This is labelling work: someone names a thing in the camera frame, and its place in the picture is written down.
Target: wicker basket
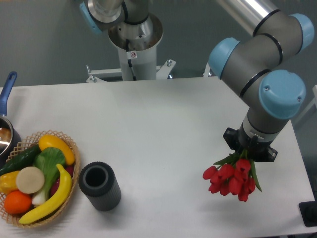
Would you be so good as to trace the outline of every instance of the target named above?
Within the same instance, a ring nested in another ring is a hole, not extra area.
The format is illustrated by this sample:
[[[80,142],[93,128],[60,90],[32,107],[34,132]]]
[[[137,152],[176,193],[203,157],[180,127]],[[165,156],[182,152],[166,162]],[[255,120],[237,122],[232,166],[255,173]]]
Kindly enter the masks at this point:
[[[6,213],[6,211],[3,207],[5,194],[0,193],[0,216],[4,220],[6,220],[7,223],[13,224],[16,227],[35,228],[35,227],[39,227],[39,226],[42,226],[42,225],[45,225],[45,224],[51,222],[53,219],[55,219],[57,216],[59,216],[63,212],[63,210],[65,209],[65,207],[69,203],[69,200],[74,192],[76,183],[78,182],[79,169],[80,169],[79,151],[78,151],[76,143],[69,136],[67,136],[66,134],[64,134],[62,132],[49,130],[49,131],[37,132],[37,133],[32,134],[31,136],[27,136],[26,139],[24,139],[24,140],[22,140],[22,142],[18,143],[18,145],[11,152],[7,161],[12,159],[15,155],[19,154],[21,151],[25,150],[26,148],[37,144],[39,139],[45,134],[51,134],[51,135],[58,136],[63,141],[65,141],[65,143],[72,149],[72,151],[75,155],[75,168],[74,168],[74,175],[73,175],[73,179],[72,179],[73,185],[72,185],[70,194],[69,194],[68,198],[66,199],[66,201],[53,213],[53,215],[51,215],[50,217],[48,217],[44,220],[40,220],[39,222],[35,222],[32,224],[28,224],[28,225],[22,225],[19,223],[19,219],[21,218],[21,216],[10,215],[10,214]]]

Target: blue pot handle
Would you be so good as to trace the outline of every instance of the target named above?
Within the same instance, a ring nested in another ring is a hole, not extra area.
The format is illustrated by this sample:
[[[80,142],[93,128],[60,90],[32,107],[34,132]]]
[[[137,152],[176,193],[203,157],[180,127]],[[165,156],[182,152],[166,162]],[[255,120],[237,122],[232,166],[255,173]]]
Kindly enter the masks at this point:
[[[11,89],[15,83],[18,74],[16,72],[9,73],[8,79],[5,82],[5,85],[0,94],[0,115],[6,116],[6,104],[11,92]]]

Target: yellow squash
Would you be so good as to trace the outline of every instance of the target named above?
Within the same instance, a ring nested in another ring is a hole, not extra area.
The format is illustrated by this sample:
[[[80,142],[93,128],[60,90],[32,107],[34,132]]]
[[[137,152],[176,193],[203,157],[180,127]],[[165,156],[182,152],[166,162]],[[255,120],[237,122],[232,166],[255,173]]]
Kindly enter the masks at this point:
[[[14,171],[0,176],[0,192],[8,194],[18,190],[15,179],[20,171]]]
[[[60,173],[59,187],[56,193],[45,203],[22,216],[19,223],[30,224],[49,215],[60,207],[69,196],[72,186],[71,176],[61,164],[57,164],[56,166]]]
[[[68,147],[68,145],[59,137],[54,135],[43,135],[39,140],[39,147],[41,151],[45,150],[48,147],[55,147],[60,149],[64,156],[67,165],[72,165],[75,162],[75,156],[72,150]]]

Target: white table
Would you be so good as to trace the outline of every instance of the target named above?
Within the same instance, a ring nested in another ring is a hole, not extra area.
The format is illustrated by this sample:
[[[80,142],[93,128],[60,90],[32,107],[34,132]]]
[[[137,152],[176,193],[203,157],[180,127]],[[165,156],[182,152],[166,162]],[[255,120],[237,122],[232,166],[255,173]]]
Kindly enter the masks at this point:
[[[262,237],[316,232],[298,204],[314,199],[291,123],[274,163],[257,163],[263,192],[248,202],[208,192],[203,171],[232,151],[222,138],[247,106],[216,78],[15,87],[8,119],[21,137],[58,130],[77,143],[82,168],[104,161],[122,191],[99,212],[77,187],[51,225],[22,230],[0,221],[3,237]]]

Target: metal pipe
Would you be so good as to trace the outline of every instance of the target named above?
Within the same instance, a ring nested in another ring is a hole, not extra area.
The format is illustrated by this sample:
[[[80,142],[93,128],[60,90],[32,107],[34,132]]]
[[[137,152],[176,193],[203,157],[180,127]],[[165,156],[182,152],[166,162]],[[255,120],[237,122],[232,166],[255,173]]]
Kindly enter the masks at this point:
[[[278,10],[269,0],[217,0],[250,34],[271,12]]]

